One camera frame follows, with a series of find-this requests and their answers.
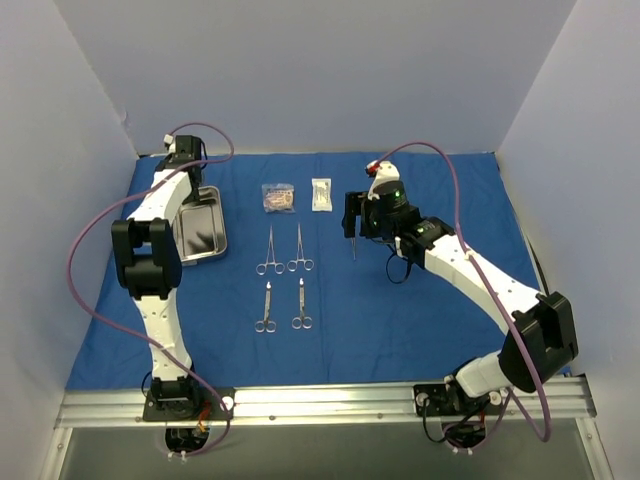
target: plastic packet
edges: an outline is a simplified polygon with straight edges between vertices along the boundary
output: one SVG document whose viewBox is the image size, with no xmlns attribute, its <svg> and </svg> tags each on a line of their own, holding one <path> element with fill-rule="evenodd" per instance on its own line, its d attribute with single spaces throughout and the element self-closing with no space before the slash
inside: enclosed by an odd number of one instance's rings
<svg viewBox="0 0 640 480">
<path fill-rule="evenodd" d="M 311 210 L 314 212 L 333 211 L 333 205 L 331 204 L 331 179 L 312 178 L 311 185 L 313 186 Z"/>
<path fill-rule="evenodd" d="M 267 213 L 294 213 L 293 185 L 288 183 L 262 185 L 262 205 Z"/>
</svg>

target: blue cloth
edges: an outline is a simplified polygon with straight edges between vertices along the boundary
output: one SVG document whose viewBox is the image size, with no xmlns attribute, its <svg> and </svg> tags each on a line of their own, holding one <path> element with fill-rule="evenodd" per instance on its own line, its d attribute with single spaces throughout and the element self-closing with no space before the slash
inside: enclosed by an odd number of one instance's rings
<svg viewBox="0 0 640 480">
<path fill-rule="evenodd" d="M 414 381 L 443 377 L 474 356 L 501 348 L 497 325 L 444 280 L 414 267 L 402 285 L 385 274 L 388 250 L 362 238 L 357 260 L 340 221 L 344 193 L 367 190 L 364 166 L 372 153 L 239 155 L 209 166 L 207 183 L 221 192 L 229 248 L 218 261 L 185 267 L 178 290 L 184 341 L 196 370 L 213 385 L 296 385 Z M 453 224 L 453 183 L 435 155 L 394 155 L 409 201 L 423 215 Z M 131 193 L 148 188 L 158 159 L 138 162 Z M 461 190 L 461 223 L 467 242 L 519 281 L 536 278 L 492 154 L 456 155 Z M 311 211 L 311 178 L 332 179 L 333 212 Z M 295 214 L 266 214 L 263 183 L 295 186 Z M 137 204 L 128 205 L 123 216 Z M 300 271 L 264 277 L 269 225 L 277 260 L 295 258 L 297 223 L 304 252 L 315 261 L 304 272 L 308 331 L 293 330 L 298 314 Z M 392 261 L 392 275 L 404 265 Z M 273 285 L 275 334 L 257 334 L 266 281 Z M 124 325 L 143 330 L 139 313 L 107 268 L 97 309 Z M 149 348 L 138 339 L 91 323 L 68 389 L 120 389 L 140 385 L 150 369 Z"/>
</svg>

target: mounting plate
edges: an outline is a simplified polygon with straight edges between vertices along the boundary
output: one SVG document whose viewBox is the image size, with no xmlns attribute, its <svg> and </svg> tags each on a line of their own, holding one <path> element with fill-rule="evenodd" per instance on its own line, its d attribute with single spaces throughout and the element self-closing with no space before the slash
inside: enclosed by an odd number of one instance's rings
<svg viewBox="0 0 640 480">
<path fill-rule="evenodd" d="M 235 404 L 235 388 L 220 387 L 216 388 L 216 391 L 222 398 L 230 397 Z M 224 413 L 224 410 L 220 408 L 218 402 L 214 399 L 209 390 L 201 387 L 200 395 L 202 395 L 203 403 L 209 402 L 213 406 L 209 412 L 209 415 L 203 420 L 224 421 L 227 419 L 227 415 Z M 144 410 L 142 413 L 142 420 L 145 422 L 175 422 L 198 420 L 198 418 L 200 417 L 200 412 L 201 410 L 192 413 L 171 410 L 169 408 L 159 409 L 155 403 L 155 399 L 151 396 L 151 392 L 147 392 L 147 398 L 145 400 Z M 233 407 L 229 409 L 229 413 L 231 414 L 231 418 L 233 418 Z"/>
</svg>

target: robotic arm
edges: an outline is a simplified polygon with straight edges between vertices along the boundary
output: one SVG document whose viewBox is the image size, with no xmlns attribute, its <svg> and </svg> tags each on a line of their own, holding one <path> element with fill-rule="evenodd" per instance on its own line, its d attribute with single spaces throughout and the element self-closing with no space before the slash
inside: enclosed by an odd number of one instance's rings
<svg viewBox="0 0 640 480">
<path fill-rule="evenodd" d="M 507 386 L 535 391 L 503 316 L 468 259 L 471 251 L 463 252 L 453 228 L 436 217 L 422 217 L 409 204 L 391 162 L 372 162 L 366 171 L 374 179 L 369 191 L 350 192 L 345 197 L 345 237 L 355 237 L 355 221 L 360 216 L 360 236 L 392 245 L 398 256 L 444 278 L 482 308 L 506 335 L 501 351 L 472 359 L 446 379 L 450 401 L 476 405 L 476 399 Z M 557 292 L 543 295 L 472 253 L 511 312 L 540 379 L 547 381 L 578 354 L 569 301 Z"/>
<path fill-rule="evenodd" d="M 202 141 L 198 137 L 178 135 L 175 139 L 165 138 L 165 144 L 169 154 L 156 167 L 153 184 L 165 183 L 146 196 L 126 220 L 115 221 L 111 236 L 118 281 L 129 291 L 140 311 L 147 335 L 183 365 L 193 368 L 182 340 L 176 309 L 182 264 L 171 224 L 183 202 L 198 198 L 202 168 L 194 166 L 165 179 L 174 169 L 202 159 Z M 150 246 L 151 253 L 139 253 L 137 250 L 143 246 Z M 177 412 L 183 418 L 197 413 L 202 406 L 202 392 L 197 382 L 169 362 L 156 347 L 150 348 L 153 369 L 149 399 L 154 410 Z"/>
</svg>

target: metal frame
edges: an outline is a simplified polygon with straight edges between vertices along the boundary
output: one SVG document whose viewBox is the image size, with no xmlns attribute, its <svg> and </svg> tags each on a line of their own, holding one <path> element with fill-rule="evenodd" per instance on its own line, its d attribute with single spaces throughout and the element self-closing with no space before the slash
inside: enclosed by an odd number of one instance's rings
<svg viewBox="0 0 640 480">
<path fill-rule="evenodd" d="M 232 428 L 269 425 L 338 425 L 362 423 L 411 423 L 415 413 L 413 385 L 399 382 L 360 385 L 313 385 L 239 388 L 235 395 Z M 554 419 L 575 419 L 589 464 L 596 479 L 613 478 L 593 418 L 591 392 L 584 377 L 555 377 L 545 384 Z M 533 418 L 542 418 L 536 394 L 516 390 Z M 144 397 L 139 390 L 69 392 L 61 404 L 54 438 L 41 480 L 60 475 L 73 429 L 155 428 L 194 426 L 195 422 L 148 423 L 142 421 Z M 429 418 L 439 424 L 441 418 Z M 505 421 L 524 419 L 510 409 Z M 208 422 L 221 426 L 223 422 Z"/>
</svg>

